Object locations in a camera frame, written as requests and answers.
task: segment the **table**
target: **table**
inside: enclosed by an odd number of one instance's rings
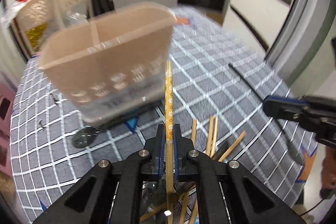
[[[200,151],[205,150],[210,115],[219,116],[217,146],[224,140],[232,144],[246,130],[247,135],[228,160],[238,159],[292,206],[304,185],[296,182],[303,167],[290,158],[279,127],[265,116],[261,102],[228,63],[262,98],[268,94],[292,97],[289,88],[255,52],[215,22],[190,7],[175,8],[173,12],[190,21],[190,25],[176,25],[172,35],[174,122],[180,123],[182,135],[190,138],[192,119],[198,120],[196,149]],[[59,106],[50,93],[58,96]],[[164,108],[157,107],[139,117],[134,134],[122,124],[100,133],[89,147],[76,149],[71,137],[84,126],[81,113],[58,92],[38,69],[37,59],[32,58],[18,87],[10,133],[13,177],[29,220],[32,222],[99,160],[115,162],[140,150],[163,121]],[[280,123],[294,145],[301,148],[301,156],[302,151],[308,155],[315,152],[313,133],[295,122]],[[189,204],[195,199],[193,193]],[[174,214],[180,207],[176,206]]]

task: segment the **black wire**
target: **black wire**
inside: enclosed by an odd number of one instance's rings
[[[304,212],[303,214],[300,214],[299,216],[304,216],[307,213],[310,213],[312,210],[314,210],[317,206],[319,206],[324,199],[321,199],[313,208],[309,209],[308,211]]]

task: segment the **chopstick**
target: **chopstick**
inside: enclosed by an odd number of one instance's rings
[[[211,153],[211,143],[212,143],[212,136],[213,136],[213,125],[214,125],[215,118],[214,116],[210,116],[209,121],[209,131],[208,131],[208,140],[207,140],[207,148],[205,150],[205,153],[209,156]],[[196,216],[198,214],[198,203],[197,200],[194,203],[193,209],[191,211],[189,224],[194,224],[194,221],[196,219]]]
[[[208,156],[210,155],[210,151],[211,151],[212,134],[213,134],[213,122],[214,122],[214,116],[210,116],[207,148],[205,150],[205,153]]]
[[[146,220],[147,218],[155,215],[156,213],[158,213],[159,211],[165,209],[166,207],[167,207],[167,203],[166,202],[162,203],[160,206],[155,207],[153,211],[150,211],[150,212],[142,215],[140,217],[140,222],[142,222],[142,221]]]
[[[168,224],[173,223],[173,195],[174,195],[174,174],[173,174],[173,71],[171,61],[166,62],[165,76],[165,132],[166,132],[166,190],[167,210],[171,212],[168,216]]]
[[[218,116],[215,118],[215,126],[213,128],[213,136],[212,136],[212,145],[211,145],[211,152],[210,157],[212,157],[216,150],[216,141],[217,141],[217,129],[218,129]]]
[[[194,148],[196,148],[196,128],[197,120],[193,119],[192,128],[191,128],[191,140],[193,141]]]
[[[232,150],[234,150],[234,148],[239,144],[239,142],[242,140],[242,138],[244,138],[244,136],[246,135],[246,131],[243,131],[238,139],[235,140],[235,142],[229,147],[228,150],[226,150],[226,152],[221,156],[221,158],[218,161],[223,161],[231,152]]]
[[[191,128],[191,140],[193,141],[194,148],[196,148],[196,128],[197,128],[197,120],[193,119],[192,128]],[[180,214],[179,224],[183,224],[185,219],[185,214],[187,212],[187,206],[189,201],[189,191],[184,194],[182,201],[182,208]]]

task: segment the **gray tablecloth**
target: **gray tablecloth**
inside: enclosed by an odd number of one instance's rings
[[[238,159],[286,204],[293,205],[303,187],[303,183],[295,183],[302,167],[288,155],[280,129],[265,116],[261,102],[227,64],[233,63],[261,97],[291,97],[290,90],[261,58],[221,26],[193,8],[173,11],[188,17],[191,23],[176,25],[172,35],[174,122],[181,124],[183,136],[190,137],[192,119],[198,120],[196,149],[200,151],[206,146],[210,115],[219,116],[217,146],[224,140],[233,143],[246,130],[247,135],[229,159]],[[50,93],[58,95],[59,106]],[[99,134],[90,147],[76,149],[71,137],[84,126],[81,113],[38,69],[37,59],[31,59],[18,87],[11,119],[13,176],[29,220],[33,221],[99,160],[122,160],[141,149],[163,121],[164,109],[156,108],[139,118],[134,134],[120,125]],[[313,133],[294,122],[281,124],[297,148],[309,155],[314,153]],[[195,198],[192,193],[186,220]],[[180,206],[174,214],[179,213]]]

